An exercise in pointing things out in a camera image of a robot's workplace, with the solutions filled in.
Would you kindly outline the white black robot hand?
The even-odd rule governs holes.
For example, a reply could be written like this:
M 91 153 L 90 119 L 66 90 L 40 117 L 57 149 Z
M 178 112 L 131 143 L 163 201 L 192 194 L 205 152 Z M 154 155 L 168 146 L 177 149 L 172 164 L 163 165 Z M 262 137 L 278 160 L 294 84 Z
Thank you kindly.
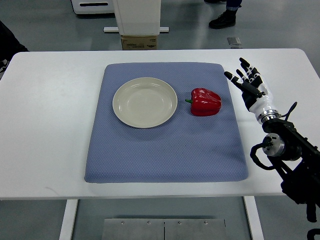
M 255 115 L 260 124 L 280 118 L 280 113 L 273 105 L 273 95 L 270 88 L 263 81 L 260 72 L 244 58 L 241 57 L 239 61 L 244 72 L 237 69 L 237 75 L 228 71 L 224 72 L 224 75 L 241 90 L 241 97 L 246 109 Z

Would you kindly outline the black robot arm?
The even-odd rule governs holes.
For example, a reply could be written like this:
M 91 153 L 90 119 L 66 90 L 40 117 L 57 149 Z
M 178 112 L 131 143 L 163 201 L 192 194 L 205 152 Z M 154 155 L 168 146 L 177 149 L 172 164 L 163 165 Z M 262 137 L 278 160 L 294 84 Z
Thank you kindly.
M 277 171 L 282 192 L 296 204 L 305 204 L 307 220 L 315 223 L 320 206 L 320 152 L 288 120 L 296 106 L 294 103 L 284 115 L 263 118 L 267 135 L 251 148 L 250 157 L 258 167 Z

